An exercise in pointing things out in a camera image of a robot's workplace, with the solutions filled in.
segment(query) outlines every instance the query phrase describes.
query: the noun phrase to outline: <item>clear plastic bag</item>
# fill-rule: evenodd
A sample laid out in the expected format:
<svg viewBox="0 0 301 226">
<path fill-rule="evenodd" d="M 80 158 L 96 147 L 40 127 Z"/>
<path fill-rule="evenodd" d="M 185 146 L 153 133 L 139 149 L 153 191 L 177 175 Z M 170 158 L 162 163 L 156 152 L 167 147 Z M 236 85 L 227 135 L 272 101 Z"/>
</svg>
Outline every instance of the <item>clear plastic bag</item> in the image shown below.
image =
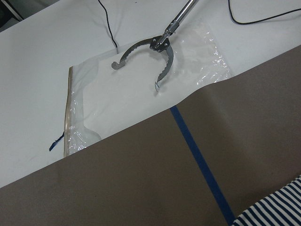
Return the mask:
<svg viewBox="0 0 301 226">
<path fill-rule="evenodd" d="M 159 92 L 155 81 L 167 55 L 149 46 L 136 49 L 126 66 L 116 71 L 111 63 L 119 62 L 132 44 L 119 48 L 119 54 L 114 49 L 70 68 L 65 156 L 176 105 L 205 85 L 231 77 L 204 24 L 179 28 L 170 43 L 174 62 Z"/>
</svg>

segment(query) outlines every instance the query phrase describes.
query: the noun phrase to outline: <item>blue tape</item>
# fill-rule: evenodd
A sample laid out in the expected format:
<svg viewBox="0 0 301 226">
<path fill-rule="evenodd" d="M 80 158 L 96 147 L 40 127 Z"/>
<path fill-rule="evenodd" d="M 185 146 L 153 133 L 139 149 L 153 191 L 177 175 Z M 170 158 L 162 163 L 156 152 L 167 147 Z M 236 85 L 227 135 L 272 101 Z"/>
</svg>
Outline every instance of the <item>blue tape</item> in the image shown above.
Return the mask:
<svg viewBox="0 0 301 226">
<path fill-rule="evenodd" d="M 51 150 L 57 145 L 58 142 L 60 142 L 60 140 L 64 137 L 64 132 L 63 134 L 55 141 L 52 143 L 52 145 L 49 148 L 49 151 L 51 152 Z"/>
<path fill-rule="evenodd" d="M 180 128 L 182 135 L 185 138 L 186 143 L 187 143 L 189 149 L 191 150 L 194 159 L 196 160 L 196 162 L 198 164 L 198 167 L 202 171 L 203 176 L 204 176 L 223 216 L 225 217 L 225 219 L 227 221 L 227 224 L 232 225 L 233 221 L 235 220 L 234 214 L 233 214 L 229 204 L 227 203 L 225 197 L 223 196 L 220 187 L 218 186 L 203 155 L 201 154 L 196 142 L 194 141 L 187 125 L 185 124 L 185 121 L 184 121 L 183 117 L 181 116 L 179 109 L 177 108 L 177 106 L 173 106 L 170 108 L 170 111 L 173 114 L 174 119 L 177 122 L 178 127 Z"/>
</svg>

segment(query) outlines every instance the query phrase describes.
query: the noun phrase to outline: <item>white surface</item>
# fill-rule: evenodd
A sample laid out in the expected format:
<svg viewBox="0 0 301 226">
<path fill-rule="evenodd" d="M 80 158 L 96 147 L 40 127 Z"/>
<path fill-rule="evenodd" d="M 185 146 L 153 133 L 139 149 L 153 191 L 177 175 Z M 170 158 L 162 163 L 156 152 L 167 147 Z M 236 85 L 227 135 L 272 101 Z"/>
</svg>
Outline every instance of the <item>white surface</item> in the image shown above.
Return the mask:
<svg viewBox="0 0 301 226">
<path fill-rule="evenodd" d="M 124 45 L 161 32 L 186 0 L 102 2 Z M 299 0 L 232 2 L 240 21 L 300 8 Z M 181 26 L 196 13 L 234 74 L 301 44 L 300 12 L 240 26 L 231 22 L 227 1 L 200 0 Z M 63 131 L 68 69 L 112 47 L 97 0 L 60 0 L 0 33 L 0 187 L 63 157 L 63 142 L 48 148 Z"/>
</svg>

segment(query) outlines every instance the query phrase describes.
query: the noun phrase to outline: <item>striped shirt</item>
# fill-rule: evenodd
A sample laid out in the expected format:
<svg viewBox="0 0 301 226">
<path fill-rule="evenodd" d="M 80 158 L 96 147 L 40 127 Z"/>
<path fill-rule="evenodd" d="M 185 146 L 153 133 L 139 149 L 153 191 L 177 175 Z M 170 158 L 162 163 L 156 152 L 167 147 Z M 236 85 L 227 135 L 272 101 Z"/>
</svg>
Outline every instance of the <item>striped shirt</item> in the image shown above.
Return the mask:
<svg viewBox="0 0 301 226">
<path fill-rule="evenodd" d="M 245 210 L 232 226 L 301 225 L 301 175 Z"/>
</svg>

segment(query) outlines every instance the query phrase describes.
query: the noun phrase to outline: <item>gray floor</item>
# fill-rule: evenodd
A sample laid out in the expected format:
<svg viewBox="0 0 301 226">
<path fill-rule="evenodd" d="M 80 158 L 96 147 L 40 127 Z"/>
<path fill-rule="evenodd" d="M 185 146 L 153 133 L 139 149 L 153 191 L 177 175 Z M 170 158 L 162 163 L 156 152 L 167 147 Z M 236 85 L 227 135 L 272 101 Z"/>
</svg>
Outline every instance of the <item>gray floor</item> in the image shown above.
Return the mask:
<svg viewBox="0 0 301 226">
<path fill-rule="evenodd" d="M 45 9 L 46 7 L 56 3 L 59 0 L 7 0 L 16 11 L 24 18 L 28 18 L 33 14 Z M 18 21 L 12 18 L 4 26 L 0 27 L 0 32 L 17 24 Z"/>
</svg>

